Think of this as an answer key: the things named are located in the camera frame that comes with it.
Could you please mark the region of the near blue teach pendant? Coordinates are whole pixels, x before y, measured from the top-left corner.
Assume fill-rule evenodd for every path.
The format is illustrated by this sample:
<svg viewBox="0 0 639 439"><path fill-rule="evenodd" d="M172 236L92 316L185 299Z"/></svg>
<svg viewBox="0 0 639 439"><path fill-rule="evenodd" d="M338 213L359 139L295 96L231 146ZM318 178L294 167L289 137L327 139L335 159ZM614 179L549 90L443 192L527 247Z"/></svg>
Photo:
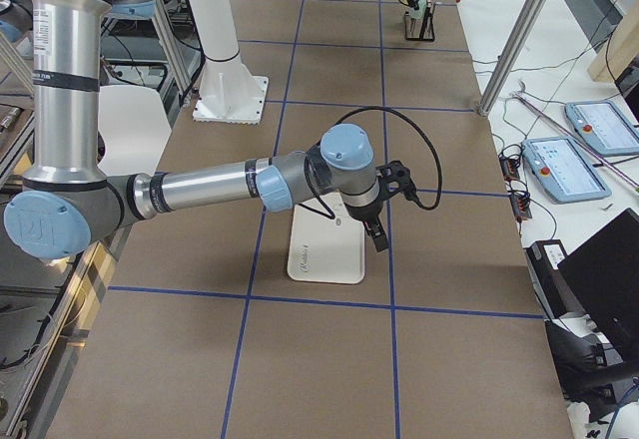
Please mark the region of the near blue teach pendant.
<svg viewBox="0 0 639 439"><path fill-rule="evenodd" d="M525 140L522 154L533 176L560 204L603 200L612 195L568 136Z"/></svg>

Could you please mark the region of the blue teach pendant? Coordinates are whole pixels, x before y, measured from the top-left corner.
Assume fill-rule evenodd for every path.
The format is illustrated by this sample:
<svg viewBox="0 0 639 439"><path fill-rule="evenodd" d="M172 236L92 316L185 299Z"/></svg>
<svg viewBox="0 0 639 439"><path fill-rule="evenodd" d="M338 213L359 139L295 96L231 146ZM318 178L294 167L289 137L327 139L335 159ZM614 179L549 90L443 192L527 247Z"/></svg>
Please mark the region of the blue teach pendant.
<svg viewBox="0 0 639 439"><path fill-rule="evenodd" d="M638 154L638 129L611 101L567 103L564 114L580 138L599 155Z"/></svg>
<svg viewBox="0 0 639 439"><path fill-rule="evenodd" d="M568 136L525 140L522 154L533 176L560 204L603 200L612 195Z"/></svg>

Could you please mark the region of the aluminium frame post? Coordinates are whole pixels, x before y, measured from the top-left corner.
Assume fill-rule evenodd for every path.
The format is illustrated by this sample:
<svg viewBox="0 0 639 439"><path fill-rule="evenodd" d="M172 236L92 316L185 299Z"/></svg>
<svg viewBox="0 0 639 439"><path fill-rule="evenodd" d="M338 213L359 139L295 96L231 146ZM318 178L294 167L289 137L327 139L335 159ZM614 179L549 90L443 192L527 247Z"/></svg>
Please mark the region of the aluminium frame post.
<svg viewBox="0 0 639 439"><path fill-rule="evenodd" d="M477 106L480 116L489 115L545 2L546 0L525 0Z"/></svg>

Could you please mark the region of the cream rabbit tray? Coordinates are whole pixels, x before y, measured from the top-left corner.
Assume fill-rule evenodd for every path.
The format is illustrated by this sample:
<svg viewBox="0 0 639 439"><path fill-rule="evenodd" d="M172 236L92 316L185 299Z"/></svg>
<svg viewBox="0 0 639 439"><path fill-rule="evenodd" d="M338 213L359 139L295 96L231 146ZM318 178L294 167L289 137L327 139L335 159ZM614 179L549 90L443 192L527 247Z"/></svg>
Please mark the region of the cream rabbit tray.
<svg viewBox="0 0 639 439"><path fill-rule="evenodd" d="M349 216L339 193L321 199L335 213L334 219L295 206L288 276L295 281L358 284L365 273L363 226Z"/></svg>

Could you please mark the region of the far blue teach pendant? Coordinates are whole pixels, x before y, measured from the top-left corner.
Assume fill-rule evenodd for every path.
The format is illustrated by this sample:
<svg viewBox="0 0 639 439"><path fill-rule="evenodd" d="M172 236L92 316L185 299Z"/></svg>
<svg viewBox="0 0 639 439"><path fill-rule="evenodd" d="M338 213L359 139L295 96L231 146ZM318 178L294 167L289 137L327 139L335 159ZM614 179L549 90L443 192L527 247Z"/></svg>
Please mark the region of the far blue teach pendant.
<svg viewBox="0 0 639 439"><path fill-rule="evenodd" d="M567 103L564 114L580 138L599 155L638 154L638 129L611 101Z"/></svg>

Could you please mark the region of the black laptop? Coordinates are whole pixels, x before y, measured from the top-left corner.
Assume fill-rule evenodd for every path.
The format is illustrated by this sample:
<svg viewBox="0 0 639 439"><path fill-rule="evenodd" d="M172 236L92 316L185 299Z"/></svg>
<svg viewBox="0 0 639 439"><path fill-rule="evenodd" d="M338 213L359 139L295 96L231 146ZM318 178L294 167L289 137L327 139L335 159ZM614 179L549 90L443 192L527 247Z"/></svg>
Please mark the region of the black laptop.
<svg viewBox="0 0 639 439"><path fill-rule="evenodd" d="M568 254L559 270L622 357L638 357L638 214L628 208Z"/></svg>

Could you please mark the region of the white chair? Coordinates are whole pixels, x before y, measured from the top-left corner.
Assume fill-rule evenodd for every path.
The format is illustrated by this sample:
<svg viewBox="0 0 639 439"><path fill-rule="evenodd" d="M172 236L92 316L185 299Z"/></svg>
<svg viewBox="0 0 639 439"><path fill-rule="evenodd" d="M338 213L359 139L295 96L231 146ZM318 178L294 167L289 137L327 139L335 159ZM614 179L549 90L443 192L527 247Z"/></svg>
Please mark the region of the white chair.
<svg viewBox="0 0 639 439"><path fill-rule="evenodd" d="M98 167L109 177L152 175L171 135L159 93L131 85L101 88L98 129L105 144Z"/></svg>

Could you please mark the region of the mint green cup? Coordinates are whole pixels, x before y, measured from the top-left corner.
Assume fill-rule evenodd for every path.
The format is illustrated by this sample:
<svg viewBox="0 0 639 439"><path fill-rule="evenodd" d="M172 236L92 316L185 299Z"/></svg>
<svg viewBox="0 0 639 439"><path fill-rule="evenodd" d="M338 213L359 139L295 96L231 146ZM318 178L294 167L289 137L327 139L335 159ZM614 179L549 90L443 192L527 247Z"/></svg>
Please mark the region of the mint green cup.
<svg viewBox="0 0 639 439"><path fill-rule="evenodd" d="M418 20L423 20L429 12L431 0L417 0L414 16Z"/></svg>

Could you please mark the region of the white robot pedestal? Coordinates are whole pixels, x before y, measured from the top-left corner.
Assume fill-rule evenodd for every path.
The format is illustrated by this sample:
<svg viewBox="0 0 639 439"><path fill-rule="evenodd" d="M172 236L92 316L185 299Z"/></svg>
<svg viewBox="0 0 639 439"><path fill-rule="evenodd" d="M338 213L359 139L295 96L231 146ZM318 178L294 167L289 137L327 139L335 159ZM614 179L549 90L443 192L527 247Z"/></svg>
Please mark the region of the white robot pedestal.
<svg viewBox="0 0 639 439"><path fill-rule="evenodd" d="M254 76L241 57L230 0L189 0L205 65L194 119L257 124L269 79Z"/></svg>

